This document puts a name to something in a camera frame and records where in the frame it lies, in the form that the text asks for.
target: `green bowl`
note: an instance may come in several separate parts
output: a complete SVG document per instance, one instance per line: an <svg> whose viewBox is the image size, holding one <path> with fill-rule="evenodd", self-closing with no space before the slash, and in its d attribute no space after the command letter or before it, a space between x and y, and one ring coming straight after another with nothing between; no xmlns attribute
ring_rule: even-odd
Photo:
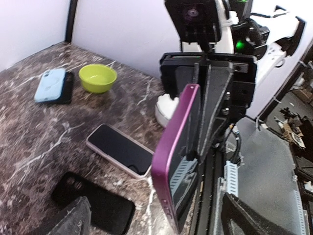
<svg viewBox="0 0 313 235"><path fill-rule="evenodd" d="M101 94L112 88L117 79L117 73L108 66L91 64L79 70L79 77L86 91Z"/></svg>

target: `brown marble surface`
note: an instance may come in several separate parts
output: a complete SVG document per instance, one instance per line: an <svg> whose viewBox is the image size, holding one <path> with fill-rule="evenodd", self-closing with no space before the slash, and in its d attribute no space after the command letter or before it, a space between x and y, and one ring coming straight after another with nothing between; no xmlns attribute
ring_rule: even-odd
<svg viewBox="0 0 313 235"><path fill-rule="evenodd" d="M111 65L118 73L113 89L89 94L78 71L90 63ZM33 100L44 71L66 68L75 74L70 105L43 105ZM81 48L58 44L0 73L0 235L22 235L59 210L50 194L67 171L132 200L136 205L129 235L173 234L152 186L138 181L85 145L101 123L109 123L154 150L162 127L154 105L160 80ZM187 233L188 223L183 232ZM92 228L92 235L104 231Z"/></svg>

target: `screw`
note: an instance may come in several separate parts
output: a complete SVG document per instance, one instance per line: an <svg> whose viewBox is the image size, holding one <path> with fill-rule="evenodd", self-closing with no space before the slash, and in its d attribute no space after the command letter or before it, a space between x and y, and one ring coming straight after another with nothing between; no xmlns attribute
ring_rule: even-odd
<svg viewBox="0 0 313 235"><path fill-rule="evenodd" d="M187 12L188 16L190 17L197 17L199 15L199 11L197 11L196 9L190 9Z"/></svg>
<svg viewBox="0 0 313 235"><path fill-rule="evenodd" d="M229 108L222 109L222 114L228 115L229 114Z"/></svg>
<svg viewBox="0 0 313 235"><path fill-rule="evenodd" d="M230 92L226 92L224 100L229 100L230 99Z"/></svg>

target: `black phone case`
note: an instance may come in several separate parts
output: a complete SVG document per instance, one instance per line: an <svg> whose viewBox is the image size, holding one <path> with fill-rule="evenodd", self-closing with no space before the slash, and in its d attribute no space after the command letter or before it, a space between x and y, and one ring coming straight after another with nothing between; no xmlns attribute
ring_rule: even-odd
<svg viewBox="0 0 313 235"><path fill-rule="evenodd" d="M56 100L51 100L43 103L70 104L72 102L73 88L74 88L74 74L72 72L66 72L61 96Z"/></svg>
<svg viewBox="0 0 313 235"><path fill-rule="evenodd" d="M72 172L67 172L52 192L52 200L62 209L81 196L89 200L94 226L113 235L126 234L135 211L134 203L126 198Z"/></svg>

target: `purple smartphone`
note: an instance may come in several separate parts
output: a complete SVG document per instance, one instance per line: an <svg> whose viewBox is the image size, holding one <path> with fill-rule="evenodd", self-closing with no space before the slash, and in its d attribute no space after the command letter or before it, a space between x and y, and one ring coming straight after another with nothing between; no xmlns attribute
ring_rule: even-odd
<svg viewBox="0 0 313 235"><path fill-rule="evenodd" d="M198 161L190 158L189 153L195 149L200 95L199 85L185 87L152 159L153 185L172 228L179 234L198 181Z"/></svg>

